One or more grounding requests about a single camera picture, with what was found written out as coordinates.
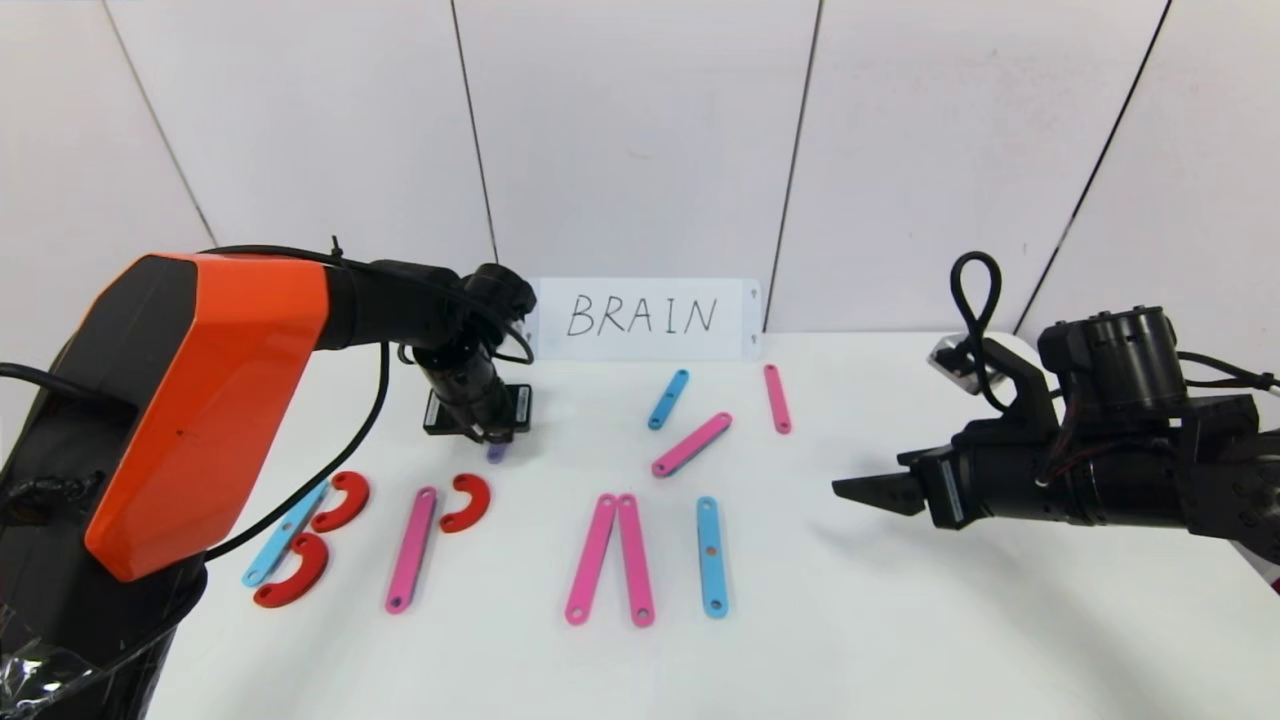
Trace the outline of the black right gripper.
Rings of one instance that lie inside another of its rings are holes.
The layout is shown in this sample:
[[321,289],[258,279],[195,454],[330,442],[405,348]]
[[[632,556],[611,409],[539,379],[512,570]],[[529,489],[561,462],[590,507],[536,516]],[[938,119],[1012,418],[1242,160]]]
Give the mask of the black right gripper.
[[987,518],[1076,521],[1062,486],[1038,486],[1048,442],[1034,436],[955,436],[950,445],[900,454],[910,471],[831,482],[844,500],[902,516],[925,511],[943,529]]

